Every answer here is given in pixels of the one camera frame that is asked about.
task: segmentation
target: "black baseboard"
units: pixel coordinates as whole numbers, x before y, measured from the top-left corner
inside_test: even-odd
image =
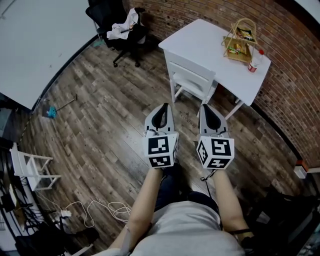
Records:
[[[56,79],[58,78],[58,76],[61,75],[61,73],[65,70],[65,68],[84,50],[86,49],[92,42],[94,42],[96,39],[98,38],[98,35],[96,34],[94,37],[92,37],[88,42],[86,42],[79,50],[77,50],[75,52],[74,55],[72,55],[67,62],[58,70],[58,72],[52,77],[52,79],[50,80],[50,82],[46,85],[46,87],[43,89],[40,99],[43,98],[43,96],[46,94],[46,92],[49,90],[49,88],[51,87],[51,85],[56,81]],[[36,101],[36,103],[34,103],[33,107],[32,107],[32,111],[35,110],[36,106],[37,106],[38,100]]]
[[[280,137],[284,140],[284,142],[288,145],[288,147],[292,150],[294,155],[298,160],[302,160],[302,157],[296,147],[292,144],[289,138],[285,135],[285,133],[280,129],[280,127],[255,103],[252,103],[251,108],[253,108],[264,120],[267,121],[268,124],[280,135]]]

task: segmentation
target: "brick wall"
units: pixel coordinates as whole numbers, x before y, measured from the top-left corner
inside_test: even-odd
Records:
[[[274,0],[127,0],[143,7],[163,40],[196,19],[229,30],[247,17],[271,66],[255,103],[282,129],[310,167],[320,166],[320,41]]]

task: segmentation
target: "white wooden chair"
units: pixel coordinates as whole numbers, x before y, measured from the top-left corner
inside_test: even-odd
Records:
[[[50,190],[53,184],[61,175],[51,175],[48,171],[47,165],[53,159],[52,157],[28,154],[18,151],[17,143],[13,144],[10,149],[14,175],[19,177],[26,177],[32,191]],[[42,166],[37,166],[35,159],[45,160]],[[44,179],[49,179],[49,182],[42,182]],[[47,186],[38,187],[38,185],[47,184]]]
[[[171,52],[165,53],[170,77],[172,102],[185,90],[207,104],[214,94],[218,83],[214,81],[215,72]]]

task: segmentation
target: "gray t-shirt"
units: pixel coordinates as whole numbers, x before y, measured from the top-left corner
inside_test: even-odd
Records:
[[[221,231],[219,215],[206,205],[175,202],[154,213],[152,227],[131,256],[239,256],[237,240]],[[112,248],[96,256],[122,256]]]

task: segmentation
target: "person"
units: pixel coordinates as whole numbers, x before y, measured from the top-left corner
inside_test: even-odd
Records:
[[[96,256],[244,255],[240,244],[253,234],[226,171],[212,176],[217,204],[203,193],[181,189],[181,177],[177,163],[164,170],[151,168],[127,224]]]

